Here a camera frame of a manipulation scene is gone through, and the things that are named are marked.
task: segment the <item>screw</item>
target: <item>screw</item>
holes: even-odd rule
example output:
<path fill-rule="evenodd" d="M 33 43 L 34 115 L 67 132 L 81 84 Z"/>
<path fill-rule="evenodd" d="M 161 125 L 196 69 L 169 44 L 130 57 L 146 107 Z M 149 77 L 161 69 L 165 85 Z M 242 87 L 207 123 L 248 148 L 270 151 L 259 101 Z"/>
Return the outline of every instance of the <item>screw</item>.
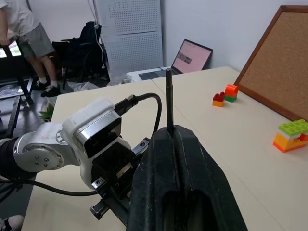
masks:
<path fill-rule="evenodd" d="M 99 180 L 96 181 L 96 184 L 100 185 L 100 184 L 102 184 L 102 182 L 103 182 L 103 180 L 99 179 Z"/>

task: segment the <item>white sneaker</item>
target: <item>white sneaker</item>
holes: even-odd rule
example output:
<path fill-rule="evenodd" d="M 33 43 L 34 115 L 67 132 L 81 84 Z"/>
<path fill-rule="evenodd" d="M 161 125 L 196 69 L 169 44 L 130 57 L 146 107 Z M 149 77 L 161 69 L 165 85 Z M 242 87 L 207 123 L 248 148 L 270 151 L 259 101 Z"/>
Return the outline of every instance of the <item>white sneaker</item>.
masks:
<path fill-rule="evenodd" d="M 0 231 L 20 231 L 24 222 L 21 215 L 12 216 L 5 220 L 0 219 Z"/>

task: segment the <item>shorts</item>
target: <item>shorts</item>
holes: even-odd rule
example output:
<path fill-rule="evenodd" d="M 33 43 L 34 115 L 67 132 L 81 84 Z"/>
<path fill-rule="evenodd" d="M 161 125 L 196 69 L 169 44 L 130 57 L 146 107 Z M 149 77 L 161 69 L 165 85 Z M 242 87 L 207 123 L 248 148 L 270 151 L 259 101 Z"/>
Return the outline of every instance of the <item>shorts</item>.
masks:
<path fill-rule="evenodd" d="M 25 58 L 41 58 L 54 52 L 54 48 L 41 23 L 34 30 L 19 37 L 19 48 Z"/>

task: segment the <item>green lego block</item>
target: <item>green lego block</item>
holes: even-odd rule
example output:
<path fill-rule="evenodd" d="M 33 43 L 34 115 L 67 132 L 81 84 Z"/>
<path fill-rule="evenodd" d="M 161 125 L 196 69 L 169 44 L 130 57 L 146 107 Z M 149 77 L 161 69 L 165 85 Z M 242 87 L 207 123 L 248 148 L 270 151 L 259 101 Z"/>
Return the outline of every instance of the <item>green lego block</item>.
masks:
<path fill-rule="evenodd" d="M 288 124 L 281 124 L 279 129 L 289 136 L 300 135 L 308 132 L 308 123 L 300 119 Z"/>
<path fill-rule="evenodd" d="M 234 102 L 237 99 L 237 95 L 235 97 L 225 96 L 225 101 Z"/>

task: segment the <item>white pegboard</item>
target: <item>white pegboard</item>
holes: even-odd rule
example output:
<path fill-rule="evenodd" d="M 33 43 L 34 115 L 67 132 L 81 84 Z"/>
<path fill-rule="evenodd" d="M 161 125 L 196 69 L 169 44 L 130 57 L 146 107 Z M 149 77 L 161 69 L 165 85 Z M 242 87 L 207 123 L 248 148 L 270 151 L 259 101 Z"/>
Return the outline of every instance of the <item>white pegboard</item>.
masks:
<path fill-rule="evenodd" d="M 110 72 L 127 73 L 163 66 L 158 32 L 104 37 Z"/>
<path fill-rule="evenodd" d="M 99 0 L 97 5 L 104 36 L 161 33 L 160 0 Z"/>

